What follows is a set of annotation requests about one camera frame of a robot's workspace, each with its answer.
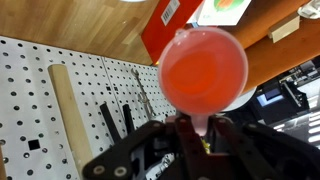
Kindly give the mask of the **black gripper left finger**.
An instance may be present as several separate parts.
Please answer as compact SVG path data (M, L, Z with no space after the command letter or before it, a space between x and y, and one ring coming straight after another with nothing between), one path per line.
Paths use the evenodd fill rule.
M151 120L88 162L85 180L146 180L148 172L168 154L174 160L158 180L197 180L204 147L189 116Z

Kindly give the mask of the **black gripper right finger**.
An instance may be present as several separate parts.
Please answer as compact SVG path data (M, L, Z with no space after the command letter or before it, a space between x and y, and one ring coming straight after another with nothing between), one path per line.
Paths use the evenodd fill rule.
M260 123L241 128L222 116L211 116L216 152L237 157L251 180L320 180L319 150Z

